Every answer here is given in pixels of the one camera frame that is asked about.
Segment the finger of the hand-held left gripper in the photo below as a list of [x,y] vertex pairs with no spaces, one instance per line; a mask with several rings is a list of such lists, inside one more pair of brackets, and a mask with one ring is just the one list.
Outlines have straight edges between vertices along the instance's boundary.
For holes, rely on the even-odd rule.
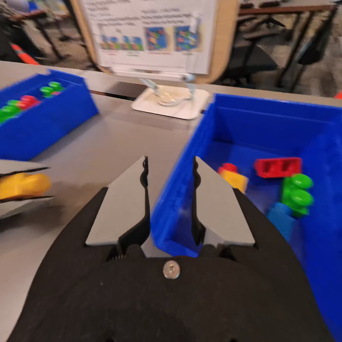
[[27,211],[36,210],[40,207],[51,204],[54,196],[43,196],[29,199],[5,201],[0,204],[0,219],[6,219]]
[[0,160],[0,177],[8,177],[19,173],[32,175],[48,169],[50,169],[49,166],[37,162]]

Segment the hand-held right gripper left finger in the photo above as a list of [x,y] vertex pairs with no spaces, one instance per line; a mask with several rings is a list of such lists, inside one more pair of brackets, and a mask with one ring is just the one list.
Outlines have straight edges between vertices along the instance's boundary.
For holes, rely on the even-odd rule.
[[148,157],[142,156],[106,187],[87,246],[142,245],[150,235]]

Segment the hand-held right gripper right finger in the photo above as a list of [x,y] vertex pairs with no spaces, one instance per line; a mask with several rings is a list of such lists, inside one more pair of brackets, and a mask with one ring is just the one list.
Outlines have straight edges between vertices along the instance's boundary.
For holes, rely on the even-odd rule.
[[191,233],[196,246],[253,246],[255,239],[234,188],[201,158],[193,158]]

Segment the yellow single-stud block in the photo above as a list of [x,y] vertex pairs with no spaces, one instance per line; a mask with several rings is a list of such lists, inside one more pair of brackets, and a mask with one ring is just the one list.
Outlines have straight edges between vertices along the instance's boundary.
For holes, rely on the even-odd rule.
[[40,197],[51,187],[51,181],[43,173],[17,173],[0,179],[0,200]]
[[219,171],[219,175],[227,181],[233,188],[240,190],[243,194],[246,193],[249,179],[239,173],[231,172],[228,170]]

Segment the blue plastic bin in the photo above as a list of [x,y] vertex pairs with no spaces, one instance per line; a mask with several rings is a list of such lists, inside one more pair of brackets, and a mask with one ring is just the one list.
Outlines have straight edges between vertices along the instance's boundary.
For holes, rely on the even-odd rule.
[[[52,81],[65,90],[44,98],[39,89]],[[41,101],[1,125],[0,157],[6,160],[31,160],[99,112],[83,77],[53,69],[5,87],[0,94],[1,107],[25,95]]]
[[152,213],[156,246],[196,257],[191,234],[193,157],[214,171],[231,163],[249,179],[246,196],[266,214],[280,201],[282,181],[257,176],[257,159],[299,157],[310,177],[314,203],[297,218],[289,241],[306,272],[317,304],[341,341],[341,107],[290,100],[215,94],[166,181]]

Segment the green two-stud block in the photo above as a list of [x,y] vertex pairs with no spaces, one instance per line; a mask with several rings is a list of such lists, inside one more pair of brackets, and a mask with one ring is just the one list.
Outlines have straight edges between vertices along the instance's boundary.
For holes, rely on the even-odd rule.
[[22,101],[21,100],[10,100],[7,104],[0,109],[0,124],[9,119],[15,118],[22,112]]
[[282,182],[280,202],[289,207],[295,217],[309,215],[309,207],[314,204],[314,198],[309,193],[313,185],[312,179],[302,173],[285,177]]
[[52,81],[47,86],[42,86],[39,91],[44,98],[51,98],[63,92],[65,88],[60,82]]

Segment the blue block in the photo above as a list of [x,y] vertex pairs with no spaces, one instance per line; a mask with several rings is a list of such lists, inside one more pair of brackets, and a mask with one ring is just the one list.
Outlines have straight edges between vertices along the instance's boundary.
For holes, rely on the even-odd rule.
[[293,210],[280,202],[275,202],[266,214],[267,219],[276,227],[288,243],[290,243],[293,228],[297,222],[292,214]]

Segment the red two-stud block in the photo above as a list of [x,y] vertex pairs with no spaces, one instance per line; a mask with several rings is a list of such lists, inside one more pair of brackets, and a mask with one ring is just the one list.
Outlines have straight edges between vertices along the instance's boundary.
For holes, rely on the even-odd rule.
[[300,157],[257,159],[253,166],[257,176],[261,178],[285,178],[302,173]]
[[36,97],[31,95],[25,95],[20,98],[20,100],[16,103],[16,106],[20,110],[24,111],[36,105],[39,105],[40,103],[41,101],[39,101]]

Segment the orange traffic cone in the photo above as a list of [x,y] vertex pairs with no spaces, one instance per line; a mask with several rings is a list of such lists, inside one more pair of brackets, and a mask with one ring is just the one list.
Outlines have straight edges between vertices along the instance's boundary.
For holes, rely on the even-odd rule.
[[29,64],[29,65],[40,65],[34,58],[32,58],[29,54],[24,52],[22,48],[18,45],[13,43],[10,44],[13,51],[16,55],[22,60],[22,62]]

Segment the white document stand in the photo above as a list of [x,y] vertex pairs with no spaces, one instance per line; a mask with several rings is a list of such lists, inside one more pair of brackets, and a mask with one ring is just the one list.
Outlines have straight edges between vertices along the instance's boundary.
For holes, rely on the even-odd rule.
[[79,0],[70,3],[90,56],[98,69],[108,75],[139,79],[146,86],[146,89],[133,101],[132,109],[185,120],[192,120],[200,115],[210,95],[205,90],[197,89],[196,86],[212,83],[225,70],[233,45],[240,1],[217,1],[212,56],[207,75],[140,70],[112,72],[109,68],[99,66],[82,4]]

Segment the printed instruction sheet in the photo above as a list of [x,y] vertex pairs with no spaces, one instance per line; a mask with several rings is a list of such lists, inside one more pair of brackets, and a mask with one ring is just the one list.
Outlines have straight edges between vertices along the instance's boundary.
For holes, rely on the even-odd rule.
[[207,75],[217,1],[80,1],[97,63],[112,72]]

